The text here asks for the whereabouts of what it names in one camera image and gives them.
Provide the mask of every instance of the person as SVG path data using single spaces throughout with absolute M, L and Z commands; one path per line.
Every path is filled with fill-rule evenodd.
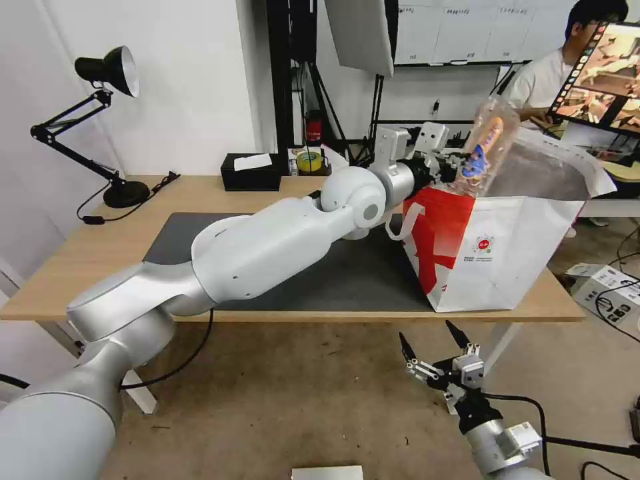
M 565 44 L 546 57 L 522 67 L 503 94 L 503 98 L 520 115 L 520 120 L 537 117 L 549 122 L 547 111 L 598 23 L 624 21 L 628 13 L 626 0 L 579 0 L 569 14 Z

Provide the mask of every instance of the wooden table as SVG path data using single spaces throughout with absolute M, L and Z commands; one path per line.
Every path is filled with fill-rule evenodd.
M 130 179 L 153 186 L 161 178 L 144 176 Z M 0 310 L 0 319 L 38 321 L 41 325 L 66 321 L 67 304 L 94 283 L 140 262 L 174 212 L 255 212 L 283 197 L 303 197 L 320 188 L 323 180 L 321 177 L 284 177 L 280 192 L 226 192 L 220 177 L 181 177 L 125 219 L 105 225 L 79 227 Z M 108 218 L 116 216 L 117 212 L 102 205 L 95 214 Z M 206 321 L 207 318 L 208 315 L 200 315 L 175 319 L 182 322 Z M 486 364 L 489 370 L 522 322 L 580 321 L 584 313 L 554 276 L 544 270 L 520 306 L 510 311 L 444 315 L 432 311 L 219 310 L 214 318 L 216 321 L 241 322 L 442 321 L 444 318 L 496 322 L 491 344 L 483 346 L 484 352 L 488 352 Z

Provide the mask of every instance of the printed logo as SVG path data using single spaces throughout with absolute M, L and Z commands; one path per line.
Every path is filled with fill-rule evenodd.
M 476 253 L 491 253 L 493 248 L 493 237 L 482 236 L 475 240 L 473 251 Z

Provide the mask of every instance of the computer screen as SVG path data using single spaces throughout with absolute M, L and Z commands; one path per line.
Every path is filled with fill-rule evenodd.
M 640 25 L 598 25 L 549 114 L 640 137 Z

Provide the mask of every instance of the table leg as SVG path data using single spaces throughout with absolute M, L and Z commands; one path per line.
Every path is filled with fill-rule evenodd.
M 123 384 L 126 385 L 128 383 L 140 383 L 142 379 L 138 376 L 135 370 L 129 370 L 125 375 L 125 379 Z M 150 415 L 155 410 L 155 406 L 157 401 L 151 391 L 146 387 L 140 387 L 137 389 L 126 390 L 129 396 L 133 399 L 134 402 L 140 407 L 143 413 Z
M 74 357 L 78 357 L 80 355 L 80 350 L 78 346 L 74 343 L 74 338 L 70 337 L 67 333 L 66 329 L 62 328 L 62 326 L 58 325 L 55 322 L 38 322 L 38 325 L 42 327 L 44 331 L 46 331 L 56 342 L 58 342 L 62 347 L 64 347 L 70 354 Z M 142 380 L 138 376 L 138 374 L 134 370 L 129 370 L 125 375 L 124 384 L 127 383 L 140 383 Z M 137 389 L 126 390 L 129 396 L 133 399 L 134 402 L 140 407 L 143 413 L 150 415 L 155 410 L 156 399 L 154 398 L 151 391 L 146 387 L 141 387 Z
M 480 356 L 485 361 L 485 375 L 493 368 L 520 328 L 522 323 L 496 323 L 493 326 L 489 341 L 480 348 Z

